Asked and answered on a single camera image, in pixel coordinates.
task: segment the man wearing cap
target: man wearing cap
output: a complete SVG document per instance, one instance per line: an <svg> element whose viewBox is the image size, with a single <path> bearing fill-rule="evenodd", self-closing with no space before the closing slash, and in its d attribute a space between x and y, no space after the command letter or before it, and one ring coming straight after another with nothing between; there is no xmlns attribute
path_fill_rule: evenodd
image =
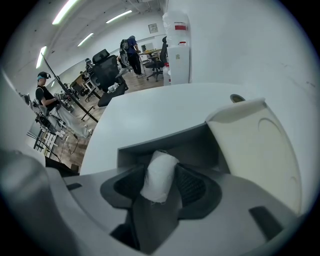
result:
<svg viewBox="0 0 320 256"><path fill-rule="evenodd" d="M128 45L129 45L129 49L127 51L128 61L131 65L131 67L133 68L133 71L136 74L137 78L145 77L146 74L141 73L140 59L139 59L139 55L138 55L139 53L141 53L141 51L138 48L138 44L137 44L135 36L134 35L130 36L127 39L127 41L128 41Z"/></svg>
<svg viewBox="0 0 320 256"><path fill-rule="evenodd" d="M35 90L35 97L38 99L40 105L45 106L47 111L53 115L48 117L49 121L60 132L60 127L57 124L57 119L55 118L58 117L64 121L65 125L71 128L76 135L83 138L89 137L93 133L93 129L88 130L85 126L80 125L78 120L61 105L59 99L52 96L52 94L45 87L47 79L48 76L46 72L40 72L38 74L38 85Z"/></svg>

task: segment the black t-shirt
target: black t-shirt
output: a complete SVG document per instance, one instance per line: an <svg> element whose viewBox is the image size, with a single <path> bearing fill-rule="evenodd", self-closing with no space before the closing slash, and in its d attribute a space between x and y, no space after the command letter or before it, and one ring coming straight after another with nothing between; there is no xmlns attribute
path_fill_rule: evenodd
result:
<svg viewBox="0 0 320 256"><path fill-rule="evenodd" d="M42 105L41 100L45 98L46 100L51 100L54 97L52 94L48 91L48 89L45 86L37 86L35 90L35 97L39 100L40 104ZM51 111L54 109L54 107L58 105L58 101L56 100L55 102L50 103L49 105L46 106L46 108Z"/></svg>

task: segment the black cap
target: black cap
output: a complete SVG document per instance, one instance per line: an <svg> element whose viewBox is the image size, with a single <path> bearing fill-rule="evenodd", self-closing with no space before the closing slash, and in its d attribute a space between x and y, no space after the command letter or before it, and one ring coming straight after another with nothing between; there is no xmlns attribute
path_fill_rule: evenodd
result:
<svg viewBox="0 0 320 256"><path fill-rule="evenodd" d="M45 79L48 79L48 74L46 73L46 72L40 72L39 74L38 74L38 80L39 79L41 79L41 78L45 78Z"/></svg>

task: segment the red label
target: red label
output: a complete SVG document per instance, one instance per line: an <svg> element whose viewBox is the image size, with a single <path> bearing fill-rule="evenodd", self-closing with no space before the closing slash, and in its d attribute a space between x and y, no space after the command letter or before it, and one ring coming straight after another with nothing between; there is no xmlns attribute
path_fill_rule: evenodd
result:
<svg viewBox="0 0 320 256"><path fill-rule="evenodd" d="M175 25L174 28L175 30L187 30L187 27L183 25Z"/></svg>

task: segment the black pants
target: black pants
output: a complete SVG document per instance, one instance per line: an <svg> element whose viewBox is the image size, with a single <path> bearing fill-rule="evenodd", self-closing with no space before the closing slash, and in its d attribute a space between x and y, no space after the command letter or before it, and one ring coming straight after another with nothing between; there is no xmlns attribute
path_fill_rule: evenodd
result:
<svg viewBox="0 0 320 256"><path fill-rule="evenodd" d="M128 61L133 68L134 73L141 75L141 66L138 53L128 54Z"/></svg>

